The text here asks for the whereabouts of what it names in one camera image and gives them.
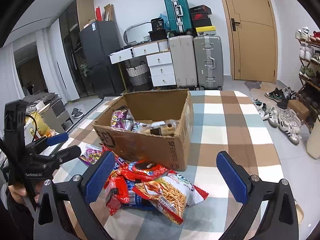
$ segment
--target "wooden door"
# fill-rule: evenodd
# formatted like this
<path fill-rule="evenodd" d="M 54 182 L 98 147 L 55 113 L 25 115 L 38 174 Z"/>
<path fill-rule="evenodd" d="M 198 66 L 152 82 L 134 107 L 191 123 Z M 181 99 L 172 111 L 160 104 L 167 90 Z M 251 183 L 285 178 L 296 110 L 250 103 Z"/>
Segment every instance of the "wooden door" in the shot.
<path fill-rule="evenodd" d="M 225 1 L 234 79 L 274 82 L 277 45 L 269 1 Z"/>

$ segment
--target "yellow bag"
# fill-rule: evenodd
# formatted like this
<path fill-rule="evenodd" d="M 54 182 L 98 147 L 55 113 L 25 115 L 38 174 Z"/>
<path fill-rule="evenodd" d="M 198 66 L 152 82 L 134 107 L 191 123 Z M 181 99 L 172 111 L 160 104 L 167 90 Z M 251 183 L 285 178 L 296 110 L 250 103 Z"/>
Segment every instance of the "yellow bag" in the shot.
<path fill-rule="evenodd" d="M 32 112 L 30 115 L 36 120 L 37 131 L 41 137 L 45 136 L 47 133 L 50 133 L 50 127 L 47 126 L 47 124 L 43 121 L 38 112 Z M 31 122 L 35 126 L 35 122 L 30 117 L 26 117 L 26 122 L 28 122 L 29 120 L 31 120 Z"/>

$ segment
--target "barcode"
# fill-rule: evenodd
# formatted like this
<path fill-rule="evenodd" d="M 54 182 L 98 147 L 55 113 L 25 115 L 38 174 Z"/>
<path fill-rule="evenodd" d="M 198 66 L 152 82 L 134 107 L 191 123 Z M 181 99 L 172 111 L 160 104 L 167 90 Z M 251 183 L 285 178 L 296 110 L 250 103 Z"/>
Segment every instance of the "barcode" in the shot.
<path fill-rule="evenodd" d="M 136 194 L 132 190 L 129 190 L 129 204 L 136 205 Z"/>

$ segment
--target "gray suitcase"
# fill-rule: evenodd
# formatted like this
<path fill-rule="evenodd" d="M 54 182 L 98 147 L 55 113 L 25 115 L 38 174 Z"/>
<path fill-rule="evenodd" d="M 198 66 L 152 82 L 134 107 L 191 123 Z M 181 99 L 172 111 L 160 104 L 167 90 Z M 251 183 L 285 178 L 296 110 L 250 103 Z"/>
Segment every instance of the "gray suitcase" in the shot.
<path fill-rule="evenodd" d="M 198 85 L 193 36 L 169 38 L 174 75 L 178 87 Z"/>
<path fill-rule="evenodd" d="M 200 88 L 222 90 L 223 58 L 221 38 L 216 35 L 195 37 L 196 67 Z"/>

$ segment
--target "rug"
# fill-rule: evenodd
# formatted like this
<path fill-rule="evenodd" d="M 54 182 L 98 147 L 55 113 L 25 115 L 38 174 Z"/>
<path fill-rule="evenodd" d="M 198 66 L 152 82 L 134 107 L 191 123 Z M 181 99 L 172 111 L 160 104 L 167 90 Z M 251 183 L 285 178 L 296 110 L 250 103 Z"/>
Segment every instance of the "rug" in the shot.
<path fill-rule="evenodd" d="M 264 122 L 249 97 L 238 91 L 191 91 L 194 128 L 186 171 L 180 172 L 192 183 L 209 193 L 201 203 L 189 207 L 181 225 L 172 223 L 162 213 L 120 209 L 109 216 L 102 191 L 90 206 L 110 236 L 116 240 L 150 239 L 219 239 L 241 208 L 231 195 L 216 167 L 217 153 L 225 150 L 249 174 L 262 180 L 279 182 L 283 178 L 278 154 Z M 98 107 L 87 117 L 61 148 L 87 144 L 99 147 L 100 140 L 92 122 L 111 104 Z M 54 174 L 53 182 L 68 181 L 83 174 L 87 166 L 79 159 L 64 163 Z M 247 234 L 251 238 L 260 223 L 267 203 L 263 202 Z M 67 204 L 70 219 L 79 233 L 79 225 Z"/>

